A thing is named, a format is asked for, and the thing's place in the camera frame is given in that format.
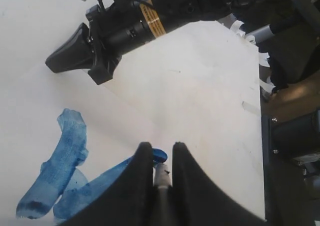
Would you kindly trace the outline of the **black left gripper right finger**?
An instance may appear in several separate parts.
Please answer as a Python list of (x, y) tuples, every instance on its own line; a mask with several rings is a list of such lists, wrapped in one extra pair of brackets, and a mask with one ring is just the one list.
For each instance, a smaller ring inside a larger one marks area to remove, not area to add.
[(264, 220), (225, 194), (202, 170), (187, 146), (172, 149), (174, 204), (182, 226), (264, 226)]

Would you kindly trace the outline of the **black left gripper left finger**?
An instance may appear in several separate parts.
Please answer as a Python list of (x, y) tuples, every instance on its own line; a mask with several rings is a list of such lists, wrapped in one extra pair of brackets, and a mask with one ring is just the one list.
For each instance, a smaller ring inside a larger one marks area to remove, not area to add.
[(57, 203), (61, 226), (146, 226), (153, 199), (154, 154), (150, 143)]

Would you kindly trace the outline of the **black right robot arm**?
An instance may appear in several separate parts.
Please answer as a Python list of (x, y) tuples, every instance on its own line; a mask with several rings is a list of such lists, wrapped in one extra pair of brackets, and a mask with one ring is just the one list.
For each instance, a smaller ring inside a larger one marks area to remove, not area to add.
[(216, 21), (267, 0), (103, 0), (87, 23), (45, 61), (54, 73), (86, 69), (100, 85), (113, 78), (122, 56), (186, 24)]

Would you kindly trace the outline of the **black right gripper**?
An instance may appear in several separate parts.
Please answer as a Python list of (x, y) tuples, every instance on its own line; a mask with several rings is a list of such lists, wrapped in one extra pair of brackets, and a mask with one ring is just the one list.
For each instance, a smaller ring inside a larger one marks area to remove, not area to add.
[(113, 78), (124, 54), (166, 34), (166, 0), (128, 0), (124, 10), (97, 1), (86, 13), (90, 29), (81, 23), (45, 60), (53, 73), (88, 69), (93, 81), (103, 84)]

